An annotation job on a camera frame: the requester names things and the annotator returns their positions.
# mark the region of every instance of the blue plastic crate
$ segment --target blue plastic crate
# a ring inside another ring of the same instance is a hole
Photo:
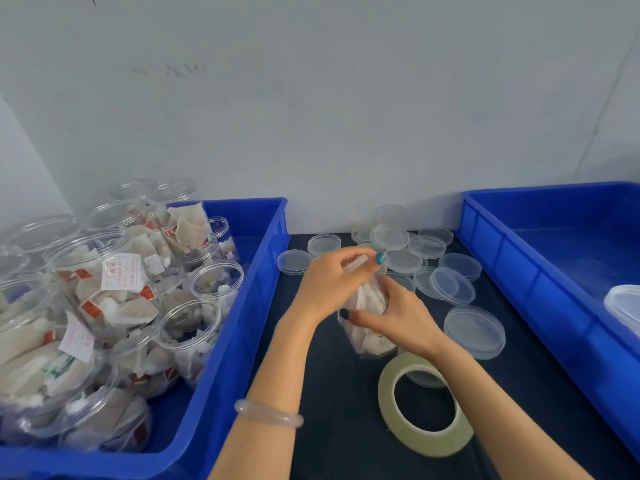
[[[457,236],[640,461],[640,339],[602,303],[640,284],[640,185],[463,197]]]
[[[62,451],[0,446],[0,477],[204,479],[244,397],[253,359],[287,249],[284,198],[206,201],[209,216],[226,217],[244,268],[244,282],[196,388],[183,382],[149,401],[154,429],[144,453]]]

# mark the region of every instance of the dark table surface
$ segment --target dark table surface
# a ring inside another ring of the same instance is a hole
[[[343,247],[354,245],[350,234],[339,235]],[[289,249],[306,250],[311,236],[292,235]],[[468,254],[457,240],[447,252]],[[280,274],[253,373],[300,279]],[[480,361],[484,369],[594,478],[640,478],[640,465],[491,279],[483,273],[474,286],[473,305],[494,314],[507,338],[498,357]],[[452,305],[416,293],[442,327]],[[389,432],[378,407],[378,379],[394,356],[361,360],[335,314],[319,325],[307,358],[300,405],[305,423],[296,436],[291,478],[499,478],[475,435],[453,456],[428,458],[409,450]],[[446,388],[423,388],[404,377],[396,386],[396,402],[409,421],[428,431],[443,429],[453,419],[454,405]]]

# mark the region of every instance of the tape roll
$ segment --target tape roll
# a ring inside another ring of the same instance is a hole
[[[425,431],[407,421],[396,403],[396,383],[407,372],[424,371],[444,384],[442,374],[427,360],[411,353],[398,355],[387,364],[378,381],[378,403],[389,430],[407,448],[425,456],[441,458],[462,450],[474,435],[467,417],[454,397],[456,414],[453,422],[442,431]]]

